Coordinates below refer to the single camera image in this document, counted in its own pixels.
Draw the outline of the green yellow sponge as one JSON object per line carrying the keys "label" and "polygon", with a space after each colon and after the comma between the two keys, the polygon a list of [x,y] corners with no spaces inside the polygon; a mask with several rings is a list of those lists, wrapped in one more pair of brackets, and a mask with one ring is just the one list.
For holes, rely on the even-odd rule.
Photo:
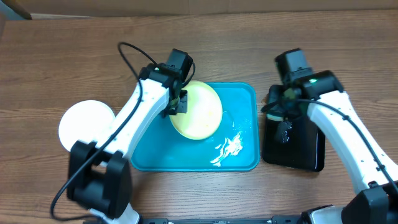
{"label": "green yellow sponge", "polygon": [[274,106],[266,112],[266,117],[272,121],[283,121],[285,118],[285,112],[279,106]]}

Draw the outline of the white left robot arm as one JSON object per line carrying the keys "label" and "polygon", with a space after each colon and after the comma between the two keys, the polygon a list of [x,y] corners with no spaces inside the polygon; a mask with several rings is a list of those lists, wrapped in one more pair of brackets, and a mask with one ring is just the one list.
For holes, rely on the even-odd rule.
{"label": "white left robot arm", "polygon": [[159,63],[139,73],[136,88],[113,120],[93,137],[78,137],[72,146],[68,180],[62,190],[68,199],[89,210],[84,223],[139,223],[130,204],[132,179],[129,160],[151,122],[159,114],[187,110],[185,85],[192,69]]}

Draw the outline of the white plate with red smears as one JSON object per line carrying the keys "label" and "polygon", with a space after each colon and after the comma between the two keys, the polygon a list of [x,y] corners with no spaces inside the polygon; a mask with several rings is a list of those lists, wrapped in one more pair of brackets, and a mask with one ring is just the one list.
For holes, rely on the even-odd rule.
{"label": "white plate with red smears", "polygon": [[90,143],[114,121],[112,109],[103,102],[85,100],[69,108],[60,120],[58,136],[62,146],[71,151],[76,141]]}

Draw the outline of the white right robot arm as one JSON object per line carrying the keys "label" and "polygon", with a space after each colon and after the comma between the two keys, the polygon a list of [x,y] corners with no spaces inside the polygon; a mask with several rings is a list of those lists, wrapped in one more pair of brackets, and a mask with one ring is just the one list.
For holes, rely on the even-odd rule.
{"label": "white right robot arm", "polygon": [[329,71],[284,72],[285,91],[265,110],[307,115],[340,157],[355,197],[343,207],[326,205],[302,213],[303,223],[397,223],[397,164],[381,149],[355,112],[343,85]]}

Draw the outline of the green rimmed plate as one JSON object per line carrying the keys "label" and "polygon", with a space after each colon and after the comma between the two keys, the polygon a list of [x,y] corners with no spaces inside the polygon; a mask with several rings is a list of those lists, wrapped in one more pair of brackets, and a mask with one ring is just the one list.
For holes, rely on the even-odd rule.
{"label": "green rimmed plate", "polygon": [[208,84],[190,81],[187,90],[187,112],[170,116],[174,128],[184,137],[202,140],[216,132],[221,124],[223,107],[216,91]]}

